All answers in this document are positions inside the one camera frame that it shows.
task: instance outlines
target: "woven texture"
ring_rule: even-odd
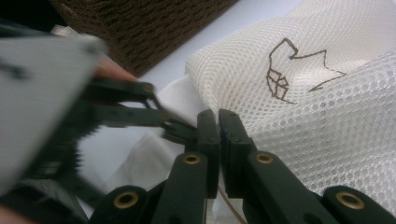
[[[186,73],[309,189],[350,186],[396,215],[395,28],[391,1],[306,0],[199,50]]]
[[[73,29],[104,39],[109,56],[138,77],[236,2],[49,1]]]

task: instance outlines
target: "black plastic mechanism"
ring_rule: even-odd
[[[145,108],[122,102],[138,102]],[[332,187],[323,197],[309,191],[275,154],[257,150],[234,112],[220,110],[219,126],[210,110],[200,113],[197,121],[193,128],[173,119],[149,83],[95,79],[25,177],[56,180],[94,209],[88,222],[92,224],[204,224],[206,199],[217,196],[220,167],[228,197],[243,199],[249,224],[396,223],[388,211],[355,189]],[[154,189],[124,186],[104,195],[77,174],[78,140],[98,125],[162,127],[166,139],[186,149],[175,159],[167,180]],[[23,200],[20,197],[26,194],[18,192],[18,200]],[[15,190],[0,203],[22,212],[29,209],[23,203],[12,205],[14,199]]]
[[[83,224],[84,219],[49,196],[20,185],[0,197],[0,204],[11,208],[36,223]]]

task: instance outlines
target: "black drawing on mesh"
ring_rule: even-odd
[[[316,55],[322,55],[323,67],[325,69],[335,73],[334,77],[332,77],[330,79],[327,79],[327,80],[324,80],[324,81],[321,81],[319,84],[317,84],[315,87],[311,88],[308,91],[321,90],[321,89],[323,89],[323,84],[328,83],[330,81],[333,81],[333,80],[335,80],[337,78],[340,78],[340,77],[343,77],[343,76],[346,75],[346,73],[343,73],[343,72],[340,72],[340,71],[336,71],[336,70],[332,70],[331,68],[326,66],[326,55],[327,55],[327,50],[326,49],[318,51],[318,52],[315,52],[315,53],[312,53],[312,54],[307,54],[307,55],[304,55],[304,56],[298,56],[299,50],[294,46],[294,44],[289,39],[284,38],[278,45],[276,45],[274,47],[274,49],[269,54],[270,67],[269,67],[269,69],[267,71],[267,76],[266,76],[267,85],[268,85],[268,87],[269,87],[269,89],[270,89],[270,91],[272,93],[272,96],[275,97],[276,99],[284,101],[284,102],[289,103],[289,104],[293,104],[293,105],[297,104],[295,102],[291,102],[288,99],[286,99],[287,93],[288,93],[289,88],[290,88],[289,82],[287,80],[287,77],[284,74],[282,74],[281,72],[276,71],[273,68],[273,54],[279,49],[279,47],[281,47],[284,44],[289,45],[289,47],[293,51],[293,53],[290,56],[287,56],[287,57],[289,57],[290,60],[301,60],[301,59],[306,59],[306,58],[313,57],[313,56],[316,56]]]

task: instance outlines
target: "brown wicker basket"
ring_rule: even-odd
[[[109,56],[143,75],[236,0],[49,0],[69,26],[96,35]]]

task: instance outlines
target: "white fabric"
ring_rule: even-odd
[[[396,215],[395,40],[391,1],[305,0],[199,50],[186,73],[309,189],[350,186]]]

